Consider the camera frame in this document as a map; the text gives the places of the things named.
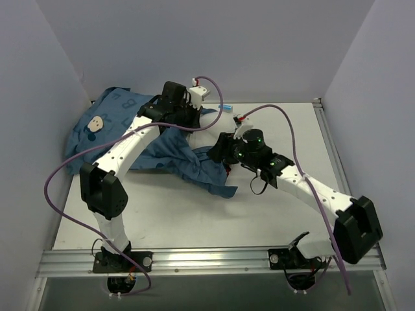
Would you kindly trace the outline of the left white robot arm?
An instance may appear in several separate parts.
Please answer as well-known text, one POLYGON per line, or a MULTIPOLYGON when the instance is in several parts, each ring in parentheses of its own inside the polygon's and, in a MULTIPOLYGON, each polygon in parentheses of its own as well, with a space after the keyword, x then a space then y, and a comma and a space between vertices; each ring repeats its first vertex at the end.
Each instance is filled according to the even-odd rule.
POLYGON ((160 136, 169 124, 199 128, 202 103, 209 90, 197 79, 186 88, 166 82, 160 95, 142 105, 125 131, 126 139, 114 144, 94 163, 80 168, 82 201, 93 213, 102 238, 102 253, 115 271, 125 271, 131 263, 131 244, 125 233, 122 213, 128 195, 122 180, 146 147, 160 136))

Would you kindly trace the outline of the white pillow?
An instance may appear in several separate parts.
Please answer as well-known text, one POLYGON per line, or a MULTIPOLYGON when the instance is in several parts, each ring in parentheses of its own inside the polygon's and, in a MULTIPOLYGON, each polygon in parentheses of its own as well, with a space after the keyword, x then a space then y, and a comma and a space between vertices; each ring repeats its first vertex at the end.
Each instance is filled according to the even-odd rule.
MULTIPOLYGON (((200 115, 200 126, 202 128, 210 125, 219 115, 218 109, 204 108, 200 115)), ((233 112, 225 111, 221 114, 219 120, 210 128, 190 133, 186 140, 192 150, 200 148, 213 147, 219 138, 219 135, 224 133, 234 133, 236 124, 234 121, 235 114, 233 112)))

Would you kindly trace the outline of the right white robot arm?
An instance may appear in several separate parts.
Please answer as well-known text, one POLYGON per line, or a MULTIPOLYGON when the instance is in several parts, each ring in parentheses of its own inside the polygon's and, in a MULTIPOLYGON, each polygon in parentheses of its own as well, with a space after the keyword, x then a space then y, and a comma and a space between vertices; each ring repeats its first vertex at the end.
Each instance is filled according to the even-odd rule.
POLYGON ((216 163, 240 164, 267 185, 294 196, 322 215, 327 233, 306 232, 292 241, 288 259, 295 267, 331 256, 356 264, 383 237, 372 200, 343 194, 302 174, 291 159, 266 145, 259 129, 248 130, 240 139, 221 133, 207 155, 216 163))

